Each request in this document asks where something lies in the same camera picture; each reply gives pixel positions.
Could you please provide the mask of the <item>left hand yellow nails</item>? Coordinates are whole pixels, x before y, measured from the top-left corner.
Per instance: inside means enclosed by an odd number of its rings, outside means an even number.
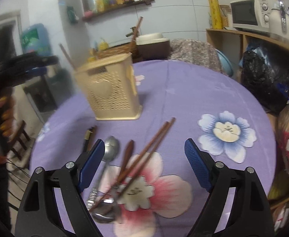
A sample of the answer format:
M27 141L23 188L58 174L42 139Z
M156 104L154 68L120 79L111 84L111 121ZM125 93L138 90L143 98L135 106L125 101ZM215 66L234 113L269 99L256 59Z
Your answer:
M13 134L13 121L14 121L14 99L13 97L1 97L0 108L8 106L2 114L2 124L0 131L4 137L10 137Z

